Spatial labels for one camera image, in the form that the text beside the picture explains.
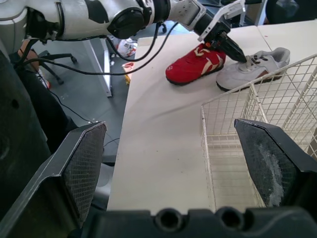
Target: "white shoe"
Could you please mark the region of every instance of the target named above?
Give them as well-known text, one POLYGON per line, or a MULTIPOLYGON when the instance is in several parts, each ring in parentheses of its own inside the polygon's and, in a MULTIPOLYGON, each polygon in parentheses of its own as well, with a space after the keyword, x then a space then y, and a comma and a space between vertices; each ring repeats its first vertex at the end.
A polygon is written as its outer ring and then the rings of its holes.
POLYGON ((43 75, 43 72, 39 69, 39 72, 36 74, 36 76, 38 77, 38 79, 40 80, 40 82, 43 84, 44 87, 46 87, 47 89, 51 88, 51 84, 50 82, 48 82, 43 75))
POLYGON ((217 85, 229 91, 249 83, 289 64, 290 51, 277 48, 272 52, 259 51, 247 57, 246 63, 234 63, 225 67, 217 76, 217 85))

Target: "table leg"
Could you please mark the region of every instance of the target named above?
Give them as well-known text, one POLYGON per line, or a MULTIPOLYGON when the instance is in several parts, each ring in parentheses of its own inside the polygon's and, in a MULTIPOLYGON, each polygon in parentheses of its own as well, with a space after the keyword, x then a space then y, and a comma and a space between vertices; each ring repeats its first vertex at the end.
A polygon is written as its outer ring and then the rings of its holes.
MULTIPOLYGON (((91 44, 91 41, 87 40, 87 41, 84 41, 83 43, 86 48, 87 55, 91 63, 93 64, 95 72, 98 72, 98 73, 110 72, 109 50, 105 40, 100 39, 100 41, 104 50, 104 66, 103 67, 101 67, 100 62, 98 61, 95 50, 91 44)), ((105 90, 107 97, 112 97, 110 75, 99 75, 97 77, 99 78, 101 86, 105 90)))

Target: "mesh pad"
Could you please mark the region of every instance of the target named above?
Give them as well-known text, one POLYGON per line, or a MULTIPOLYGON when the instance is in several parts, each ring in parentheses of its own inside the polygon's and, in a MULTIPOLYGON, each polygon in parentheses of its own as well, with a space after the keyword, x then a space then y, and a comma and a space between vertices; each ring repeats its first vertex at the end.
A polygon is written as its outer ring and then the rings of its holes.
POLYGON ((88 131, 75 149, 63 178, 77 208, 80 222, 87 218, 97 186, 106 127, 88 131))
POLYGON ((261 128, 236 122, 250 176, 266 206, 280 206, 293 187, 297 168, 261 128))

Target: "shoe sole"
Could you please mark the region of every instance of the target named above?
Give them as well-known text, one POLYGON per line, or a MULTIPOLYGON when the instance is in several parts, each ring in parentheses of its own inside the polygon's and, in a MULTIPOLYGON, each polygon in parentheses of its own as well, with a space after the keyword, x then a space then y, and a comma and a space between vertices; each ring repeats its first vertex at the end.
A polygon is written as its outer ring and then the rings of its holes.
MULTIPOLYGON (((263 80, 263 81, 259 81, 259 82, 255 83, 255 85, 260 84, 260 83, 268 83, 268 82, 271 82, 271 81, 276 81, 276 80, 279 80, 281 77, 282 77, 282 76, 274 77, 274 79, 273 79, 273 78, 267 78, 267 79, 265 79, 265 80, 263 80)), ((224 92, 229 92, 229 91, 231 91, 231 90, 234 89, 234 88, 233 88, 233 89, 227 89, 227 88, 221 87, 221 86, 218 84, 217 81, 216 81, 216 84, 217 84, 218 88, 220 88, 221 91, 224 91, 224 92)))
POLYGON ((168 80, 168 82, 170 82, 171 84, 174 84, 174 85, 176 85, 176 86, 184 86, 184 85, 190 84, 190 83, 192 83, 192 82, 195 82, 196 80, 198 80, 198 79, 200 79, 200 78, 202 78, 202 77, 204 77, 204 76, 207 76, 207 75, 212 74, 212 73, 216 73, 216 72, 218 72, 218 71, 220 71, 220 70, 222 70, 222 69, 223 69, 223 66, 221 66, 221 67, 219 67, 219 68, 216 68, 214 71, 210 71, 210 72, 208 72, 208 73, 205 73, 205 74, 203 74, 202 76, 200 76, 199 78, 196 78, 195 80, 190 81, 190 82, 188 82, 188 83, 174 82, 174 81, 168 79, 167 77, 166 77, 166 79, 168 80))

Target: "chair wheel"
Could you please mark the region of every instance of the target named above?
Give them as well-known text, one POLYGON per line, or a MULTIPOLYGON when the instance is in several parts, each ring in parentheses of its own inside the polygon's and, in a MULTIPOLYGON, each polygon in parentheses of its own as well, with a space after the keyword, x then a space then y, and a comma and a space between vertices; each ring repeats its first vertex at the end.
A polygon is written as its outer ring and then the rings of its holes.
POLYGON ((64 80, 62 80, 61 78, 56 78, 57 82, 59 85, 63 85, 64 84, 64 80))
POLYGON ((77 63, 78 62, 77 59, 74 56, 72 56, 70 59, 71 59, 71 61, 73 61, 73 63, 77 63))

